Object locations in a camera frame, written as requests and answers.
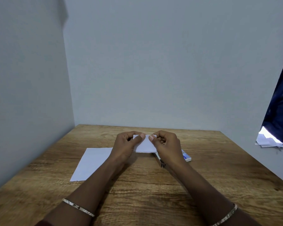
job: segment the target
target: white wall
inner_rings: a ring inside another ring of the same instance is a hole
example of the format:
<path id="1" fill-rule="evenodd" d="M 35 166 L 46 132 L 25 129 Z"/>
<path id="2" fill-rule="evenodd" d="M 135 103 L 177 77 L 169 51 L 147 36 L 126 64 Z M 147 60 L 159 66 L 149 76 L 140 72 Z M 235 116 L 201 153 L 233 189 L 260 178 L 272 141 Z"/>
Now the white wall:
<path id="1" fill-rule="evenodd" d="M 283 154 L 254 146 L 283 67 L 283 0 L 66 5 L 76 124 L 221 130 L 283 178 Z"/>
<path id="2" fill-rule="evenodd" d="M 0 0 L 0 186 L 74 127 L 57 0 Z"/>

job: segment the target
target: wooden table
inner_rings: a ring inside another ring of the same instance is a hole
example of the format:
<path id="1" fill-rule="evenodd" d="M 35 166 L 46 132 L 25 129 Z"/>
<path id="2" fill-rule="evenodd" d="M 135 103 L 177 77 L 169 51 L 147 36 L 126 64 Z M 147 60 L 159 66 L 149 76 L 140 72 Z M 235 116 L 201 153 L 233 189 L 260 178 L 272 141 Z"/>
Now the wooden table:
<path id="1" fill-rule="evenodd" d="M 82 182 L 69 182 L 87 147 L 112 147 L 125 131 L 78 125 L 0 188 L 0 225 L 34 225 Z M 177 134 L 190 164 L 262 225 L 283 225 L 283 181 L 218 131 Z M 94 225 L 204 225 L 193 200 L 152 154 L 136 153 L 107 190 Z"/>

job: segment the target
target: sleeve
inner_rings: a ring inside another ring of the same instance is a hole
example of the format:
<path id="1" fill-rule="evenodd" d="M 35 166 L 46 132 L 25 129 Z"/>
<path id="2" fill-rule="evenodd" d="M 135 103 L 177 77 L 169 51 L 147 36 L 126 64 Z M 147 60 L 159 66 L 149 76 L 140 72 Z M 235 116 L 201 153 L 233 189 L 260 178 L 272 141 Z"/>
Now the sleeve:
<path id="1" fill-rule="evenodd" d="M 53 225 L 48 223 L 47 221 L 41 220 L 35 226 L 53 226 Z"/>

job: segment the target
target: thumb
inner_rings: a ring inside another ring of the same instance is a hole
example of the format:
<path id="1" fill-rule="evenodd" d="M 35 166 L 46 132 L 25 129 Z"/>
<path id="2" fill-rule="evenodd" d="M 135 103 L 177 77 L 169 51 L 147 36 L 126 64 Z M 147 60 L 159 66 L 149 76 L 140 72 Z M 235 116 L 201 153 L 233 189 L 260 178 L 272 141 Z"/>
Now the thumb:
<path id="1" fill-rule="evenodd" d="M 142 134 L 138 135 L 137 137 L 135 137 L 134 139 L 132 138 L 129 142 L 134 147 L 136 144 L 142 142 L 145 138 L 146 138 L 146 135 L 144 133 L 142 133 Z"/>
<path id="2" fill-rule="evenodd" d="M 155 146 L 156 149 L 162 145 L 160 141 L 153 135 L 149 136 L 149 140 L 152 142 L 152 144 Z"/>

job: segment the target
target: forearm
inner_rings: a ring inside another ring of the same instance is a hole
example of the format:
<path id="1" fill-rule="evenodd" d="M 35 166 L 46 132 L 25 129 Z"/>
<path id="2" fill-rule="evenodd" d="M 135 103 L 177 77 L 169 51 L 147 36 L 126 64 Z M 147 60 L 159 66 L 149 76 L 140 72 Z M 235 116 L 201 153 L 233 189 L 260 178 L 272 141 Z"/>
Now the forearm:
<path id="1" fill-rule="evenodd" d="M 213 225 L 224 218 L 234 204 L 217 191 L 188 163 L 172 168 L 177 178 L 186 187 L 208 225 Z M 238 209 L 222 225 L 259 225 L 248 214 Z"/>
<path id="2" fill-rule="evenodd" d="M 94 213 L 116 169 L 117 165 L 114 162 L 106 160 L 82 185 L 70 194 L 67 199 Z M 54 226 L 83 226 L 89 225 L 91 217 L 62 202 L 53 209 L 44 220 Z"/>

